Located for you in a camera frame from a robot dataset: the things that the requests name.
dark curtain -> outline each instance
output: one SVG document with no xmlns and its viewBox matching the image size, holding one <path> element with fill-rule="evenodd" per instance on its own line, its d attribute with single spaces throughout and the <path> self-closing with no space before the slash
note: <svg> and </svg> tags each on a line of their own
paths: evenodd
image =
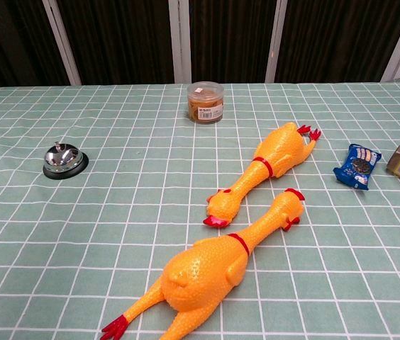
<svg viewBox="0 0 400 340">
<path fill-rule="evenodd" d="M 167 0 L 58 1 L 83 84 L 172 83 Z"/>
<path fill-rule="evenodd" d="M 380 81 L 400 0 L 288 0 L 276 82 Z"/>
<path fill-rule="evenodd" d="M 276 0 L 189 0 L 192 81 L 264 82 Z"/>
<path fill-rule="evenodd" d="M 43 3 L 0 0 L 0 86 L 67 84 Z"/>
</svg>

rubber chicken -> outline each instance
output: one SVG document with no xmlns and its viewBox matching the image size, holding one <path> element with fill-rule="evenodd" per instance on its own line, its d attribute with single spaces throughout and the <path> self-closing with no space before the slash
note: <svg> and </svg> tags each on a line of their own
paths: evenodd
<svg viewBox="0 0 400 340">
<path fill-rule="evenodd" d="M 308 133 L 310 143 L 304 144 L 302 135 Z M 228 189 L 221 190 L 206 199 L 208 217 L 204 224 L 215 228 L 224 228 L 238 214 L 243 198 L 258 184 L 271 177 L 279 178 L 306 160 L 315 147 L 321 132 L 311 132 L 310 126 L 287 123 L 272 131 L 263 140 L 254 153 L 254 159 L 244 174 Z"/>
<path fill-rule="evenodd" d="M 118 340 L 139 314 L 166 300 L 178 311 L 162 340 L 177 340 L 192 332 L 213 314 L 222 299 L 244 277 L 252 250 L 273 231 L 287 231 L 299 223 L 302 194 L 294 189 L 280 193 L 257 222 L 237 232 L 202 239 L 172 258 L 151 288 L 120 317 L 102 329 L 101 340 Z"/>
</svg>

black bell base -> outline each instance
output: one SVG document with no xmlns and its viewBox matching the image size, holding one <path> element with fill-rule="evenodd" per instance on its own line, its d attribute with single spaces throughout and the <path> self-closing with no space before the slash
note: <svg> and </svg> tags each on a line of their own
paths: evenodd
<svg viewBox="0 0 400 340">
<path fill-rule="evenodd" d="M 82 152 L 82 154 L 83 154 L 83 158 L 82 158 L 82 161 L 79 163 L 79 165 L 77 165 L 73 169 L 70 169 L 69 171 L 56 173 L 56 172 L 48 171 L 43 166 L 43 173 L 49 179 L 57 179 L 57 180 L 58 179 L 68 179 L 77 174 L 80 174 L 83 170 L 85 170 L 85 168 L 88 166 L 88 163 L 89 163 L 88 156 L 86 154 L 84 154 L 83 152 Z"/>
</svg>

green tablecloth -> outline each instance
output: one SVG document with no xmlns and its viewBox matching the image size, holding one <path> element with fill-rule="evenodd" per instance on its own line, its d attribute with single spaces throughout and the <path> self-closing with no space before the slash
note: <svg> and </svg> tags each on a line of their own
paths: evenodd
<svg viewBox="0 0 400 340">
<path fill-rule="evenodd" d="M 0 339 L 98 339 L 168 259 L 248 225 L 287 187 L 306 196 L 301 224 L 256 248 L 189 339 L 400 337 L 400 179 L 385 172 L 400 81 L 233 84 L 221 122 L 195 125 L 186 110 L 176 84 L 0 89 Z M 309 159 L 253 190 L 228 229 L 203 226 L 205 198 L 290 120 L 323 133 Z M 85 172 L 43 176 L 56 141 L 88 154 Z M 352 142 L 383 154 L 368 192 L 332 172 Z M 124 339 L 158 339 L 174 315 L 155 306 Z"/>
</svg>

blue snack package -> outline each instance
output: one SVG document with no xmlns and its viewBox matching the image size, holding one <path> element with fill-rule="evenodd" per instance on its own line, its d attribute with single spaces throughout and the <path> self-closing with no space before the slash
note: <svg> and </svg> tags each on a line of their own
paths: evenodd
<svg viewBox="0 0 400 340">
<path fill-rule="evenodd" d="M 334 168 L 335 177 L 347 186 L 356 189 L 369 190 L 370 174 L 382 154 L 372 151 L 362 145 L 351 144 L 348 147 L 348 157 L 340 168 Z"/>
</svg>

